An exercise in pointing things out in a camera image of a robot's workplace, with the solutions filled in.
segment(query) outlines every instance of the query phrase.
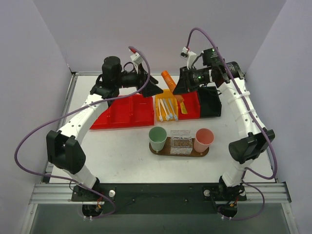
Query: cup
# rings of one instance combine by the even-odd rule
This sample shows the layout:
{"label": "cup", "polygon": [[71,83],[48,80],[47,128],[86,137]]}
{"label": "cup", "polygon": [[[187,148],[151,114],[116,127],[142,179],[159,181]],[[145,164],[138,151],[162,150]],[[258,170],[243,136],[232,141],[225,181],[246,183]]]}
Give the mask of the cup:
{"label": "cup", "polygon": [[214,138],[214,134],[209,129],[199,129],[195,135],[194,150],[199,153],[204,152],[212,144]]}
{"label": "cup", "polygon": [[167,139],[167,132],[165,129],[162,127],[154,127],[150,130],[148,136],[153,150],[158,152],[164,148]]}

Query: red cup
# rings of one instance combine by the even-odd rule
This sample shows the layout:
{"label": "red cup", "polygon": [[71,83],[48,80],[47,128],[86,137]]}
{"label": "red cup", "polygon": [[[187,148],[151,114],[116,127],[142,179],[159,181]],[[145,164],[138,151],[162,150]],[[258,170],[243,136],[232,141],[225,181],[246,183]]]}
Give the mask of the red cup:
{"label": "red cup", "polygon": [[195,135],[194,150],[204,152],[214,141],[215,136],[212,131],[206,128],[199,129]]}

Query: gray floor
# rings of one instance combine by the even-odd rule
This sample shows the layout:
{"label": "gray floor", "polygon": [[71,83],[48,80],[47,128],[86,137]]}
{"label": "gray floor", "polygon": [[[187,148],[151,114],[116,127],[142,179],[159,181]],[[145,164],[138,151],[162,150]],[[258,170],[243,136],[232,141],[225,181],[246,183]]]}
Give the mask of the gray floor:
{"label": "gray floor", "polygon": [[[240,204],[237,217],[256,213],[260,204]],[[282,206],[266,204],[263,213],[247,221],[222,221],[220,215],[112,215],[83,221],[81,205],[38,205],[33,234],[288,234]]]}

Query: white table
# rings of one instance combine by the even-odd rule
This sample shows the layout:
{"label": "white table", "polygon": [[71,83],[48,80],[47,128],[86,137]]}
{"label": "white table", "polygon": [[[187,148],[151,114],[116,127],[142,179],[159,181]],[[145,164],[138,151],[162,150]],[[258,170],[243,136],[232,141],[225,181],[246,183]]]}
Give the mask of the white table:
{"label": "white table", "polygon": [[[79,108],[85,101],[96,76],[79,76],[73,93],[69,111]],[[161,76],[154,76],[159,81],[159,87],[166,89],[167,85]],[[135,88],[120,89],[125,95],[135,91]],[[200,183],[218,182],[231,162],[228,150],[230,142],[239,139],[237,126],[232,112],[220,95],[222,102],[221,117],[157,122],[167,130],[191,130],[192,137],[200,128],[211,129],[215,135],[214,143],[209,153],[201,158],[157,156],[150,152],[148,132],[152,128],[124,128],[111,130],[90,130],[82,143],[86,154],[86,166],[100,179],[101,183]],[[266,152],[262,153],[251,167],[264,176],[271,176],[271,163]],[[57,167],[53,175],[68,175]],[[247,172],[246,182],[275,182],[261,179]],[[51,178],[50,183],[67,183],[68,181]]]}

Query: yellow bin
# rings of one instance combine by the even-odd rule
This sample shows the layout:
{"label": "yellow bin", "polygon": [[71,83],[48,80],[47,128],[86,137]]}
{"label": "yellow bin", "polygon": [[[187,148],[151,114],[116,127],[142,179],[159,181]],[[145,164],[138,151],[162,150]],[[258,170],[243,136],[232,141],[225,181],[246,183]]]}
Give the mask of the yellow bin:
{"label": "yellow bin", "polygon": [[156,118],[157,118],[157,121],[160,121],[159,120],[159,110],[161,110],[162,119],[164,121],[166,121],[166,113],[165,113],[164,109],[162,108],[161,104],[160,104],[160,106],[158,106],[158,99],[163,99],[163,98],[166,99],[166,101],[167,101],[167,105],[168,105],[168,108],[170,110],[170,113],[172,115],[174,115],[174,112],[172,111],[172,108],[171,108],[170,103],[168,101],[169,98],[171,99],[171,103],[172,103],[172,105],[174,107],[175,114],[179,118],[179,115],[178,115],[179,114],[178,113],[178,105],[177,105],[177,100],[176,100],[175,96],[171,93],[171,91],[169,89],[164,89],[163,91],[164,92],[162,94],[155,95],[155,108],[156,108]]}

